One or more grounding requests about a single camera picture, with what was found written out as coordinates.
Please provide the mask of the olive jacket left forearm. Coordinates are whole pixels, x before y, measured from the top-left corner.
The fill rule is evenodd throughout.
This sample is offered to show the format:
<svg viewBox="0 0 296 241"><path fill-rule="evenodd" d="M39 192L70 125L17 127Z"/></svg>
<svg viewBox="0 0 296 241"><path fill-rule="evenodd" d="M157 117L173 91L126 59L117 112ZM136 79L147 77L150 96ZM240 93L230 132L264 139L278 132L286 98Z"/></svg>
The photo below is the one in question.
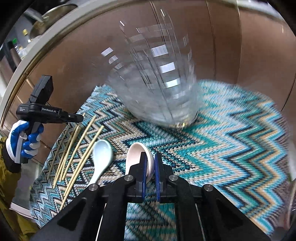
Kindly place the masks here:
<svg viewBox="0 0 296 241"><path fill-rule="evenodd" d="M6 138L1 137L1 240L30 240L38 226L10 209L21 165L15 163L6 150Z"/></svg>

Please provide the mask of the blue white gloved left hand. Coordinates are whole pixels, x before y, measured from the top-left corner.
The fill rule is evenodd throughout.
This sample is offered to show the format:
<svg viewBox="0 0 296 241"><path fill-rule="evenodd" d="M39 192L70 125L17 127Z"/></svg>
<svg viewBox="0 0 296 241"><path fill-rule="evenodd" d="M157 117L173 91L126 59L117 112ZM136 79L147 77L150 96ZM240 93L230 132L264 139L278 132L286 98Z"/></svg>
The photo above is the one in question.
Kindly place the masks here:
<svg viewBox="0 0 296 241"><path fill-rule="evenodd" d="M19 120L12 125L5 144L8 157L13 163L26 163L26 160L37 155L41 134L44 131L44 126L41 123L38 124L37 129L31 134L26 134L30 127L28 121Z"/></svg>

